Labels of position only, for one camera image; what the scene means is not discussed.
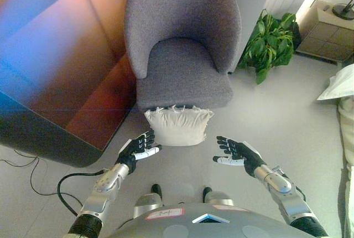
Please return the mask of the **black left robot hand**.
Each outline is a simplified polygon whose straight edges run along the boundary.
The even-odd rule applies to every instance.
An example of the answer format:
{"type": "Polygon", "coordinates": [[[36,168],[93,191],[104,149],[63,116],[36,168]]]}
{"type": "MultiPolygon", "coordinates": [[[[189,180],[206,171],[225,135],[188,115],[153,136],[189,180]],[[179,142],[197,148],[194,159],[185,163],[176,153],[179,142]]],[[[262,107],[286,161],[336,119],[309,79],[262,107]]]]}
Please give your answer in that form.
{"type": "Polygon", "coordinates": [[[135,139],[129,139],[120,149],[115,164],[125,164],[129,168],[128,174],[133,173],[138,160],[148,158],[162,150],[160,144],[153,145],[154,138],[154,131],[150,130],[135,139]]]}

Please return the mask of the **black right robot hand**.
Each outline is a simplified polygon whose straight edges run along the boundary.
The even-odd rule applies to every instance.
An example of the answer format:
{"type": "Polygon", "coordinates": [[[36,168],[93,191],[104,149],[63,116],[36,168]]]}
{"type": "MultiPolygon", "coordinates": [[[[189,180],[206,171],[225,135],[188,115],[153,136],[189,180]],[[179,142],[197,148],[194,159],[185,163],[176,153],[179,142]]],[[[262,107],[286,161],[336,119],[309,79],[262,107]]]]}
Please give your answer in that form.
{"type": "Polygon", "coordinates": [[[266,165],[257,151],[246,142],[237,142],[230,138],[217,136],[217,144],[226,156],[213,156],[213,161],[224,165],[243,165],[248,175],[255,177],[254,171],[261,165],[266,165]]]}

